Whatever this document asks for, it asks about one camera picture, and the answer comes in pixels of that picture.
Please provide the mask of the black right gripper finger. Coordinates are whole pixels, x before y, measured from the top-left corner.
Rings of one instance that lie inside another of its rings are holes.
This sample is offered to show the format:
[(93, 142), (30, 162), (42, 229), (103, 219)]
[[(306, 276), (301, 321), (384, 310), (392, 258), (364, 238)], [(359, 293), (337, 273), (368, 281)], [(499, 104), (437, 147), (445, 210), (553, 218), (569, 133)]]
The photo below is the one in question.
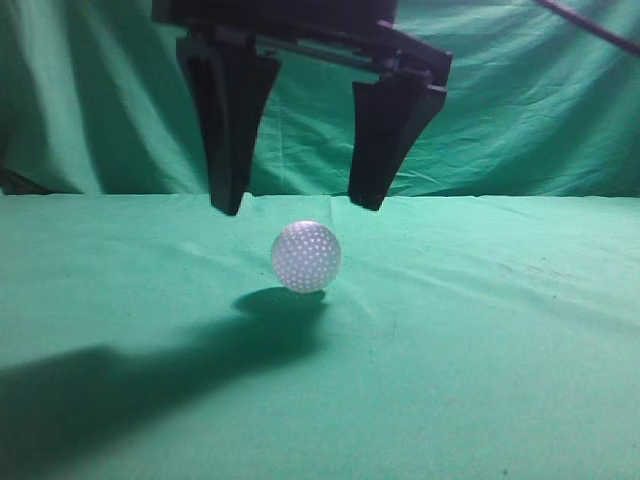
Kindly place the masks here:
[(282, 62), (249, 46), (187, 35), (176, 57), (197, 112), (211, 205), (235, 216), (251, 180), (263, 113)]

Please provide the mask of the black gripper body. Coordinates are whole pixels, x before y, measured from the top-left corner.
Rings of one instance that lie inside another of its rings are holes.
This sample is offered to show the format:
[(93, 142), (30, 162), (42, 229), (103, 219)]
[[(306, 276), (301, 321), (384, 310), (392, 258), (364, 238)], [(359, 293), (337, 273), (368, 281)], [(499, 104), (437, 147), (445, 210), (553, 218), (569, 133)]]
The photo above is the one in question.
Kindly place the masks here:
[(453, 56), (395, 27), (396, 1), (154, 1), (154, 21), (243, 34), (272, 48), (447, 87)]

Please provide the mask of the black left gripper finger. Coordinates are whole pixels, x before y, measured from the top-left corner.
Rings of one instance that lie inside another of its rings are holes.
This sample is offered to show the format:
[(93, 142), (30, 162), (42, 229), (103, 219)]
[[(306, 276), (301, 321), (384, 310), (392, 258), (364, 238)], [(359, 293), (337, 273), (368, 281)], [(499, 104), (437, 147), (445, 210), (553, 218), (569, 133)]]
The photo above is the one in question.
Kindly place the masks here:
[(444, 89), (393, 77), (355, 82), (354, 146), (348, 183), (352, 203), (377, 211), (412, 146), (444, 106)]

